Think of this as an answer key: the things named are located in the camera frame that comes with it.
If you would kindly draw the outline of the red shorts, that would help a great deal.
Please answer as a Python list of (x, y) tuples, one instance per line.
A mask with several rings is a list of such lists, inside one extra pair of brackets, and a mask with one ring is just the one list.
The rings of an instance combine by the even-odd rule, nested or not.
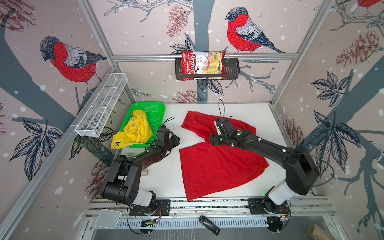
[(202, 143), (180, 150), (182, 176), (187, 200), (242, 186), (269, 167), (267, 160), (255, 153), (212, 146), (210, 135), (216, 132), (216, 116), (189, 111), (182, 128), (204, 139)]

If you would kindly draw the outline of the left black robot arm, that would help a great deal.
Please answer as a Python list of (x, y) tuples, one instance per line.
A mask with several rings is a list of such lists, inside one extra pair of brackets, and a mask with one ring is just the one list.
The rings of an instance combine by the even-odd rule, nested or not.
[(180, 138), (166, 126), (161, 126), (156, 139), (143, 152), (134, 156), (117, 157), (100, 190), (103, 199), (117, 204), (156, 208), (156, 194), (140, 189), (142, 171), (167, 157), (172, 149), (180, 145)]

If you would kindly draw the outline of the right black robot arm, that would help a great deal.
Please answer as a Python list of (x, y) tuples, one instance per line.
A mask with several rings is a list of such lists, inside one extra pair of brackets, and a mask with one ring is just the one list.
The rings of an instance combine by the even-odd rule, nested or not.
[(285, 180), (272, 187), (262, 200), (264, 210), (274, 213), (295, 195), (306, 195), (320, 176), (309, 154), (267, 141), (247, 130), (236, 130), (230, 120), (215, 120), (216, 134), (211, 134), (213, 146), (238, 148), (263, 156), (286, 170)]

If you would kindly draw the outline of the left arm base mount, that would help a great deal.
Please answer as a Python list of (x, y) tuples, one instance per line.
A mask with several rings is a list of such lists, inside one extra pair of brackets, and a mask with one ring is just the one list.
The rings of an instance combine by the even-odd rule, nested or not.
[(132, 205), (130, 207), (130, 217), (150, 217), (150, 216), (168, 216), (170, 214), (171, 201), (169, 199), (157, 199), (154, 194), (150, 204), (147, 207)]

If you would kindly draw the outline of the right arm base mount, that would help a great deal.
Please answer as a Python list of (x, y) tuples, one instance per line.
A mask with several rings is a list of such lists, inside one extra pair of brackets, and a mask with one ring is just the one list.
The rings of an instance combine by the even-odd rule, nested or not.
[(268, 196), (248, 199), (248, 209), (251, 215), (290, 215), (291, 209), (287, 201), (281, 205), (275, 204)]

